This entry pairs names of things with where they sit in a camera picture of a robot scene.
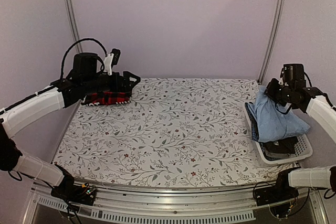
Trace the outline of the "light blue long sleeve shirt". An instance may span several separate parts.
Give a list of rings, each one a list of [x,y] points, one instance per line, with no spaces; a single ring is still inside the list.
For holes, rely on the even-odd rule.
[[[265,89],[265,86],[259,86],[256,100],[253,102],[259,134],[264,143],[307,134],[310,125],[293,112],[286,113],[285,108],[276,105],[264,94]]]

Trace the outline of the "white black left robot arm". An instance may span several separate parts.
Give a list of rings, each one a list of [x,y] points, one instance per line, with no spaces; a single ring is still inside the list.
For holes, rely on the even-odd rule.
[[[1,109],[1,170],[15,171],[57,187],[67,200],[78,195],[73,177],[63,168],[49,164],[38,157],[20,151],[13,137],[44,116],[72,106],[82,100],[84,104],[101,101],[105,104],[128,103],[132,89],[140,77],[125,71],[112,70],[120,57],[119,50],[101,59],[95,53],[84,52],[74,56],[72,70],[65,78],[52,82],[7,108]]]

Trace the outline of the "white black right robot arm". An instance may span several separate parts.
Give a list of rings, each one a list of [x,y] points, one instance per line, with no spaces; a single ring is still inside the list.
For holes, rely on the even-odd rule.
[[[335,106],[326,93],[311,85],[303,64],[284,64],[280,79],[271,79],[265,95],[275,104],[289,104],[290,108],[301,110],[335,141]],[[288,169],[281,172],[279,177],[282,181],[271,190],[271,196],[276,201],[284,200],[291,194],[292,188],[307,187],[335,192],[335,165]]]

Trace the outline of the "red black plaid shirt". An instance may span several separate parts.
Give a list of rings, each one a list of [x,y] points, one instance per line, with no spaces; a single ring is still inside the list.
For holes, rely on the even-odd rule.
[[[100,106],[100,105],[118,105],[131,102],[132,92],[98,92],[87,95],[81,105]]]

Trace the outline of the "blue checked shirt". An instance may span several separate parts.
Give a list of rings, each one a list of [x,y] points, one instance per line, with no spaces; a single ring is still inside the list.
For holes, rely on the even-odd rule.
[[[250,121],[251,139],[255,142],[264,143],[265,141],[261,138],[258,129],[257,115],[255,112],[255,106],[251,102],[245,102],[244,108],[247,113],[247,118]]]

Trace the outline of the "black striped shirt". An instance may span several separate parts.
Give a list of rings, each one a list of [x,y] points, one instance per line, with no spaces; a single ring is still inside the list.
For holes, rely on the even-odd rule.
[[[293,156],[295,145],[298,143],[297,137],[289,137],[278,141],[262,143],[263,154],[268,160],[278,160]]]

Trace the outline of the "white plastic laundry basket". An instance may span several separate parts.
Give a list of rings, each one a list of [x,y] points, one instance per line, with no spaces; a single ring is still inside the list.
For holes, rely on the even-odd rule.
[[[257,141],[259,136],[256,121],[247,108],[247,102],[242,103],[246,125],[254,145],[256,156],[263,165],[282,165],[295,163],[309,158],[313,149],[306,135],[290,137],[283,140],[262,143]]]

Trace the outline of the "floral patterned table cloth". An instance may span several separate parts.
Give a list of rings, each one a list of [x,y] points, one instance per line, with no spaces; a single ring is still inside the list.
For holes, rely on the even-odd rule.
[[[72,176],[130,186],[201,188],[271,181],[242,105],[255,80],[143,79],[125,105],[80,106],[54,163]]]

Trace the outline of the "right aluminium frame post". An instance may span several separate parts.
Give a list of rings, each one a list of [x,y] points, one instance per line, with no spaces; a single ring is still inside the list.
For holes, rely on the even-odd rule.
[[[269,35],[269,39],[267,42],[267,46],[266,46],[266,51],[264,54],[264,59],[262,61],[261,64],[261,69],[258,75],[258,83],[262,84],[269,64],[270,64],[270,60],[271,60],[271,56],[272,56],[272,52],[274,49],[274,45],[276,42],[276,37],[278,34],[278,29],[279,29],[279,25],[280,25],[280,21],[281,21],[281,16],[282,16],[282,11],[284,8],[284,2],[285,0],[276,0],[276,8],[275,8],[275,13],[274,13],[274,17],[273,17],[273,21],[272,21],[272,26],[271,26],[271,31],[270,31],[270,35]]]

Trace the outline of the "aluminium frame post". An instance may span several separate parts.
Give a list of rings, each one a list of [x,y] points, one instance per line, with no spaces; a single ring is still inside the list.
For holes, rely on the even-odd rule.
[[[281,16],[282,16],[282,11],[284,8],[284,2],[285,0],[276,0],[276,8],[275,8],[275,13],[274,13],[274,17],[273,17],[273,21],[272,21],[272,26],[271,26],[271,31],[270,31],[270,35],[269,35],[269,39],[267,42],[267,46],[266,46],[266,51],[264,54],[264,59],[262,61],[261,64],[261,69],[258,75],[258,83],[262,84],[269,64],[270,64],[270,60],[271,60],[271,56],[272,56],[272,52],[274,49],[274,45],[276,42],[276,37],[278,34],[278,29],[279,29],[279,25],[280,25],[280,21],[281,21]]]
[[[75,17],[75,10],[72,0],[64,0],[66,13],[68,16],[70,31],[72,35],[72,39],[74,42],[77,42],[80,39],[79,31],[77,27],[76,17]]]

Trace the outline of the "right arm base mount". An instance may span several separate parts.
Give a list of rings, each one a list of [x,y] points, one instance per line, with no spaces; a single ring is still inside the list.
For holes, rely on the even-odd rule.
[[[289,187],[288,185],[271,185],[266,182],[257,183],[253,187],[252,194],[257,206],[275,204],[299,196],[296,188]]]

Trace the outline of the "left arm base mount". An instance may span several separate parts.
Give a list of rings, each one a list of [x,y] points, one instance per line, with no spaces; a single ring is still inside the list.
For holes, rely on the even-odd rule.
[[[62,183],[51,190],[53,197],[88,206],[93,206],[96,194],[96,186],[88,183],[81,185],[75,185],[73,182]]]

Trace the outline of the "aluminium front rail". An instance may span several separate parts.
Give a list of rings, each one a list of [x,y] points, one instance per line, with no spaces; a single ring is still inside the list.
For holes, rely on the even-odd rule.
[[[321,193],[302,188],[284,215],[286,201],[257,205],[266,184],[212,188],[145,188],[98,184],[91,206],[72,209],[50,189],[33,184],[23,223],[331,223]]]

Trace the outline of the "left aluminium frame post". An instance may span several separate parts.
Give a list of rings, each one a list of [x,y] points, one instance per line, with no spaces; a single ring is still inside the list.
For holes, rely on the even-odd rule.
[[[72,35],[72,39],[74,42],[77,42],[80,39],[79,31],[77,27],[76,17],[75,17],[75,10],[72,0],[64,0],[66,13],[68,16],[70,31]]]

